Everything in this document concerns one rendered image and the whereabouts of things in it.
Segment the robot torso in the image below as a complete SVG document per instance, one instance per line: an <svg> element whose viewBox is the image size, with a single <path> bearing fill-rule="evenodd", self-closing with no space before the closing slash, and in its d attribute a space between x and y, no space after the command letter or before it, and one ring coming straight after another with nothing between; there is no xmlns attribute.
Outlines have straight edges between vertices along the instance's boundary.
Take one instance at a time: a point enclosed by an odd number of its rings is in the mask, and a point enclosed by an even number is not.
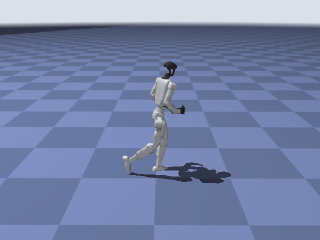
<svg viewBox="0 0 320 240"><path fill-rule="evenodd" d="M157 106L152 113L153 121L155 121L157 117L161 117L162 120L164 118L165 107L163 106L165 105L163 102L168 91L169 82L173 82L170 77L169 79L162 79L162 77L160 77L157 81L156 91L155 91L155 103L159 106ZM171 101L171 99L169 101Z"/></svg>

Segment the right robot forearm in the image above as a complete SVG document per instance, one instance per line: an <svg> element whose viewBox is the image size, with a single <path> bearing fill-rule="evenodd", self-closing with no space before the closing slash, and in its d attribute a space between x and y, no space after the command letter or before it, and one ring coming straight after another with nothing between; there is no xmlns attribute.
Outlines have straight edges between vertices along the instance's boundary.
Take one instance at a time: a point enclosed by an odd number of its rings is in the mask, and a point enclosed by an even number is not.
<svg viewBox="0 0 320 240"><path fill-rule="evenodd" d="M173 114L181 113L181 109L175 108L170 101L166 103L167 109Z"/></svg>

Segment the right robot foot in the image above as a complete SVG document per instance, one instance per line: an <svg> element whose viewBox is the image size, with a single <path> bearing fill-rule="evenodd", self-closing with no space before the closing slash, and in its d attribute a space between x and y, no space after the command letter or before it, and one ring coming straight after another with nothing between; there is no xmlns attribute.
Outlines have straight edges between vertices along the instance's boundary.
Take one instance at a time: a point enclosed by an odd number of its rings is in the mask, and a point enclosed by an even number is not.
<svg viewBox="0 0 320 240"><path fill-rule="evenodd" d="M122 159L123 159L123 161L124 161L125 168L126 168L127 172L130 173L130 172L131 172L131 163L128 162L128 161L129 161L129 157L126 156L126 155L124 155L124 156L122 157Z"/></svg>

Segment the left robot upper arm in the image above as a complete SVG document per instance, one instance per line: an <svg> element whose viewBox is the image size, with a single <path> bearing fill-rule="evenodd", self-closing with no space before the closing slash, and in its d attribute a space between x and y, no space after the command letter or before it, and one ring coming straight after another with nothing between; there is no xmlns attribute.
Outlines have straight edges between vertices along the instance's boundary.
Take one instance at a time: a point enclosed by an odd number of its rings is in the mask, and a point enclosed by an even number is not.
<svg viewBox="0 0 320 240"><path fill-rule="evenodd" d="M159 79L159 78L160 78L160 77L158 77L158 78L155 80L155 84L154 84L154 86L153 86L153 88L152 88L152 90L151 90L151 92L150 92L150 96L151 96L153 99L155 99L157 82L158 82L158 79Z"/></svg>

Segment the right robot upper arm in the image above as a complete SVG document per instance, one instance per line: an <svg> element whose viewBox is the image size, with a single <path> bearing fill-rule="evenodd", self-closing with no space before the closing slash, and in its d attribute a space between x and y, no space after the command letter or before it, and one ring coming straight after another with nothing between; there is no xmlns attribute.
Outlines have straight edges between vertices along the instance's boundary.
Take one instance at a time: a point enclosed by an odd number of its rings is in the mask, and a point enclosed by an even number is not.
<svg viewBox="0 0 320 240"><path fill-rule="evenodd" d="M173 96L173 93L174 91L176 90L177 88L177 85L171 81L169 81L169 84L168 84L168 90L167 90L167 93L165 95L165 99L163 101L163 104L166 106L166 103L167 102L170 102L170 99L172 98Z"/></svg>

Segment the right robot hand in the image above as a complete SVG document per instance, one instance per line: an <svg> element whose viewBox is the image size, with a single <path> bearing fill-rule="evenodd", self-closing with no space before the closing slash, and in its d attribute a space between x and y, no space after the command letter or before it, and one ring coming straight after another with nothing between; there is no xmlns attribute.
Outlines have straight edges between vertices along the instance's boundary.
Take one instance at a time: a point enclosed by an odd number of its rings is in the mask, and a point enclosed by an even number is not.
<svg viewBox="0 0 320 240"><path fill-rule="evenodd" d="M177 114L185 114L185 107L184 107L184 105L182 105L181 108L177 108L177 109L180 109L180 113L177 113Z"/></svg>

